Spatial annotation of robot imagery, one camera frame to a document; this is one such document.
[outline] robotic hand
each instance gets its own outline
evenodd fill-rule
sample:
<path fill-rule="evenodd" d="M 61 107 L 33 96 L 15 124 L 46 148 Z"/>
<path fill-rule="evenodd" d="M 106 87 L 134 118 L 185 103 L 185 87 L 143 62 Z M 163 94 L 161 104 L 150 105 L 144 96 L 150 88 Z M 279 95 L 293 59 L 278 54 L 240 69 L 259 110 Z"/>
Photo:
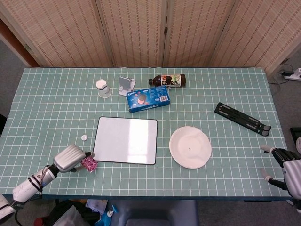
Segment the robotic hand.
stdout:
<path fill-rule="evenodd" d="M 43 187 L 53 181 L 59 172 L 77 172 L 82 167 L 75 167 L 81 160 L 93 157 L 93 152 L 83 152 L 76 145 L 70 145 L 60 152 L 52 165 L 47 165 L 24 182 L 13 189 L 13 200 L 9 203 L 0 194 L 0 224 L 7 221 L 17 210 L 24 207 L 25 203 L 37 192 L 42 195 Z"/>
<path fill-rule="evenodd" d="M 284 182 L 274 180 L 264 169 L 260 169 L 263 178 L 271 185 L 286 190 L 295 199 L 297 211 L 301 213 L 301 156 L 281 148 L 261 146 L 265 153 L 272 153 L 282 168 Z"/>

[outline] green grid tablecloth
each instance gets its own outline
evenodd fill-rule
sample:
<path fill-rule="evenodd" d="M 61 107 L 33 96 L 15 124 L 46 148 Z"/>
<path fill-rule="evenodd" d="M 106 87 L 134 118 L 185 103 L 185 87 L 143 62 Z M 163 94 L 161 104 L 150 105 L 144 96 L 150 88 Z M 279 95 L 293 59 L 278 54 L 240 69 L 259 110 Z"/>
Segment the green grid tablecloth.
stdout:
<path fill-rule="evenodd" d="M 171 104 L 130 113 L 118 95 L 118 77 L 136 80 L 135 90 L 162 73 L 186 75 L 186 87 L 169 91 Z M 112 96 L 97 96 L 105 79 Z M 262 137 L 214 113 L 218 102 L 272 127 Z M 155 165 L 99 162 L 96 172 L 59 174 L 44 188 L 50 195 L 94 196 L 288 196 L 269 186 L 259 173 L 275 178 L 282 171 L 260 145 L 285 148 L 270 89 L 261 68 L 26 68 L 0 139 L 0 193 L 12 189 L 47 164 L 69 144 L 93 149 L 100 116 L 158 120 Z M 169 152 L 172 133 L 194 126 L 208 135 L 212 157 L 200 169 L 178 165 Z M 87 141 L 81 136 L 86 134 Z"/>

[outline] gray carpet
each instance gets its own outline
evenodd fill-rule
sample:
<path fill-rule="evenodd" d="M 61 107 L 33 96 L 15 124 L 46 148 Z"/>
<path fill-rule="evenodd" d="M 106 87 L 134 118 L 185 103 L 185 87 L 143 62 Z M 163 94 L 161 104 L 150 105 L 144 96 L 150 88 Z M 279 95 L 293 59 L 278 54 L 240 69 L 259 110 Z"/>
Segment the gray carpet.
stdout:
<path fill-rule="evenodd" d="M 25 68 L 24 64 L 0 41 L 0 113 L 8 116 L 16 88 Z M 301 67 L 301 53 L 289 62 L 294 68 Z M 275 75 L 279 82 L 283 79 Z M 295 150 L 290 127 L 301 127 L 301 82 L 289 81 L 282 85 L 270 85 L 279 115 L 285 141 L 289 150 Z M 49 214 L 54 201 L 32 201 L 18 214 L 24 226 L 31 226 L 34 219 Z M 299 226 L 301 216 L 285 201 L 199 201 L 198 211 L 202 226 Z M 11 218 L 4 226 L 16 226 Z"/>

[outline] plate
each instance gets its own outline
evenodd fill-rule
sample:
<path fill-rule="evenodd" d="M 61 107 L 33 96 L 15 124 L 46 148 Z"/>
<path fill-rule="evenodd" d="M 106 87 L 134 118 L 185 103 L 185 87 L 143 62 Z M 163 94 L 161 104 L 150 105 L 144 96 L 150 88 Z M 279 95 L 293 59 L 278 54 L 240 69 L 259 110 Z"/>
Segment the plate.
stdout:
<path fill-rule="evenodd" d="M 204 166 L 212 153 L 207 135 L 192 126 L 181 127 L 172 134 L 169 150 L 178 164 L 189 169 Z"/>

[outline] blue box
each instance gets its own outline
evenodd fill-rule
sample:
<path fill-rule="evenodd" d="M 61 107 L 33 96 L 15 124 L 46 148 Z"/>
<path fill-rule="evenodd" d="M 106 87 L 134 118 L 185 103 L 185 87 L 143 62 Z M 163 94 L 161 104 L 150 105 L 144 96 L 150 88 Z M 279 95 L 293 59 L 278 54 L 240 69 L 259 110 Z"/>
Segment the blue box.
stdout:
<path fill-rule="evenodd" d="M 162 107 L 170 104 L 170 98 L 165 86 L 158 86 L 127 93 L 127 103 L 130 113 Z"/>

